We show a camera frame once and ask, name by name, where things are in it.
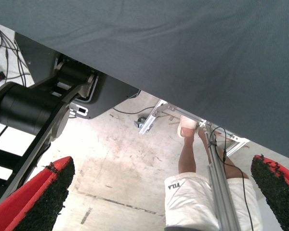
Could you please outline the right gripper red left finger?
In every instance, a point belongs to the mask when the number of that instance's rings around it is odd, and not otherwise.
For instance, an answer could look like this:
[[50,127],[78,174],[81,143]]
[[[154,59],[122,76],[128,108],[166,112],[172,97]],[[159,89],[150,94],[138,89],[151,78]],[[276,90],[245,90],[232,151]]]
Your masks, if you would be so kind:
[[51,231],[75,175],[70,156],[49,163],[0,203],[0,231]]

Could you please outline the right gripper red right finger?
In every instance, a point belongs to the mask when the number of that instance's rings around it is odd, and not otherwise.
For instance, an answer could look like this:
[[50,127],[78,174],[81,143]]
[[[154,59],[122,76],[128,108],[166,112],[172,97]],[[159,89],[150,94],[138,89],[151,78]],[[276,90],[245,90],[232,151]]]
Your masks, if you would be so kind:
[[289,170],[263,155],[255,155],[251,173],[280,227],[289,231]]

